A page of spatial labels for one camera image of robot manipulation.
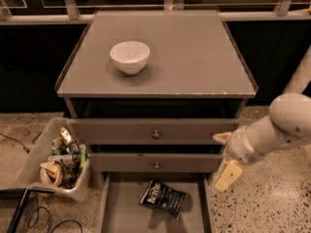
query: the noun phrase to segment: terrazzo floor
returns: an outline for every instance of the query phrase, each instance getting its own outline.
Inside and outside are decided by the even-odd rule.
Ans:
[[[241,125],[267,113],[266,107],[246,107],[240,117]],[[0,133],[17,138],[31,148],[32,141],[53,117],[62,117],[62,113],[0,114]],[[0,136],[0,150],[0,187],[16,186],[15,180],[27,154],[20,144],[3,136]],[[39,205],[50,210],[52,225],[71,218],[81,223],[84,232],[96,233],[102,190],[101,179],[93,175],[83,203],[39,196]],[[35,198],[31,197],[28,204],[17,232],[47,232],[44,214],[38,225],[28,229],[28,215],[35,208]],[[15,206],[0,200],[0,232],[6,231]],[[215,233],[311,232],[311,147],[276,150],[262,162],[245,166],[243,176],[225,192],[211,187],[210,209]],[[79,231],[77,226],[68,224],[55,232]]]

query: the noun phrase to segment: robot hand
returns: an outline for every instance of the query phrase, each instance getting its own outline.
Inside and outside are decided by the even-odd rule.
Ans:
[[[311,99],[299,93],[282,94],[271,103],[268,116],[233,132],[216,134],[213,139],[225,145],[225,158],[230,159],[221,175],[230,175],[220,187],[224,190],[240,177],[242,164],[261,161],[273,150],[311,143]]]

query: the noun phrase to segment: plastic bin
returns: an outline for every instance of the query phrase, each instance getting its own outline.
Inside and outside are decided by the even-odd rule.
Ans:
[[[55,117],[51,119],[37,140],[35,146],[28,154],[28,157],[17,176],[17,183],[18,185],[25,187],[39,186],[42,188],[52,188],[55,191],[54,195],[69,197],[82,202],[86,198],[88,184],[92,173],[89,160],[86,161],[86,165],[78,177],[74,188],[60,188],[55,185],[43,184],[40,180],[40,164],[48,161],[48,157],[52,153],[51,142],[59,136],[59,129],[62,126],[68,127],[70,132],[79,139],[79,136],[75,135],[75,132],[70,126],[70,119],[63,117]]]

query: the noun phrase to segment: bowl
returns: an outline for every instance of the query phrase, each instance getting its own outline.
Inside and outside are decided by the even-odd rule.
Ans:
[[[139,73],[146,66],[149,55],[149,47],[140,42],[122,42],[110,50],[114,64],[129,75]]]

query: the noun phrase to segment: drawer knob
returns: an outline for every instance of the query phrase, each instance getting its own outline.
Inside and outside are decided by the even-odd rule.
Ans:
[[[155,162],[155,169],[159,169],[159,165],[158,165],[157,161]]]
[[[154,131],[153,138],[154,139],[158,139],[159,138],[159,132],[157,130]]]

